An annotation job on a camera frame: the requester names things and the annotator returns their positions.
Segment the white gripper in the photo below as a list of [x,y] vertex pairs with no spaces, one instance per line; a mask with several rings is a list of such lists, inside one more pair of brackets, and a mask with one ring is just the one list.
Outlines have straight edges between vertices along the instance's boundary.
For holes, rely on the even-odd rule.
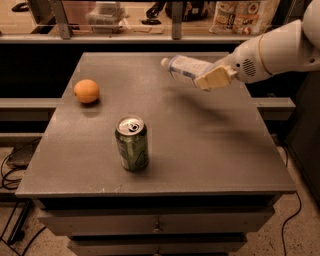
[[233,78],[244,83],[255,83],[267,78],[267,71],[261,60],[261,40],[263,36],[249,39],[235,50],[214,63],[211,71],[195,79],[201,90],[209,91],[231,84]]

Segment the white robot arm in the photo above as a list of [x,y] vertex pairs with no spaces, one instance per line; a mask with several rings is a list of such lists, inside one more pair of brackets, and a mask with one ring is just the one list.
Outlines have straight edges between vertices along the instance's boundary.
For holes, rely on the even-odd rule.
[[290,71],[320,68],[320,0],[311,0],[302,19],[251,38],[195,79],[202,90],[228,86],[234,78],[255,83]]

